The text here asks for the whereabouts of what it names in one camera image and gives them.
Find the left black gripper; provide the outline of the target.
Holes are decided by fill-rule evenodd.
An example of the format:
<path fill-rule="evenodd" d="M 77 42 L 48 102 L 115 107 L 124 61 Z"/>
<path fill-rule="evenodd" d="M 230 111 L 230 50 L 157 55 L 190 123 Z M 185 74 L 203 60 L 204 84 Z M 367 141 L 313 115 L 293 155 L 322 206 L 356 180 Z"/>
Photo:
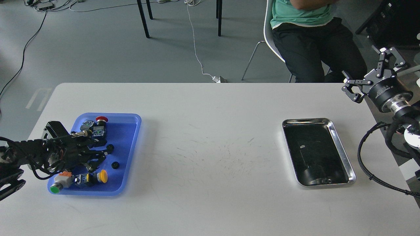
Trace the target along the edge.
<path fill-rule="evenodd" d="M 83 166 L 89 173 L 93 173 L 109 154 L 108 148 L 93 150 L 105 146 L 106 140 L 93 138 L 89 130 L 68 133 L 59 121 L 47 122 L 43 139 L 47 155 L 46 159 L 41 161 L 41 170 L 47 174 L 72 170 L 78 166 Z"/>

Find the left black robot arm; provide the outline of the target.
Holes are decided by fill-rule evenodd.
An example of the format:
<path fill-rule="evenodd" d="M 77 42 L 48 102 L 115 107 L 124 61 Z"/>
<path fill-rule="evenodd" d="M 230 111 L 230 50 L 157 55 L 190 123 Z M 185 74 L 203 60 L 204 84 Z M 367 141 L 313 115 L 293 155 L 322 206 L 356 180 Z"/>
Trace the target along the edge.
<path fill-rule="evenodd" d="M 114 150 L 107 144 L 104 116 L 86 120 L 79 132 L 68 133 L 61 122 L 49 121 L 44 136 L 36 140 L 15 142 L 1 137 L 7 143 L 1 147 L 1 199 L 18 191 L 26 183 L 21 179 L 22 165 L 28 165 L 40 180 L 37 170 L 45 173 L 45 179 L 54 177 L 50 187 L 55 194 L 72 184 L 92 186 L 107 181 L 104 170 L 96 172 L 99 165 Z"/>

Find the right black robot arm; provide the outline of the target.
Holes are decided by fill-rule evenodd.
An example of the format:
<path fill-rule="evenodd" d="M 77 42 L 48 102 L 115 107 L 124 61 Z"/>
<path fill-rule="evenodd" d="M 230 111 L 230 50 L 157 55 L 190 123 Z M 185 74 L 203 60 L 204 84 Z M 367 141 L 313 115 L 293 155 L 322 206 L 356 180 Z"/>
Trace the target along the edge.
<path fill-rule="evenodd" d="M 384 128 L 385 144 L 393 154 L 414 160 L 419 164 L 419 102 L 410 104 L 413 92 L 408 90 L 398 77 L 412 73 L 414 67 L 408 64 L 395 47 L 381 48 L 377 51 L 377 67 L 361 79 L 353 79 L 343 71 L 345 83 L 342 91 L 355 103 L 361 103 L 365 97 L 382 113 L 393 113 L 393 122 L 375 124 L 362 137 L 357 151 L 358 163 L 370 180 L 389 189 L 419 198 L 419 192 L 395 187 L 371 173 L 363 164 L 361 150 L 364 142 L 375 130 Z"/>

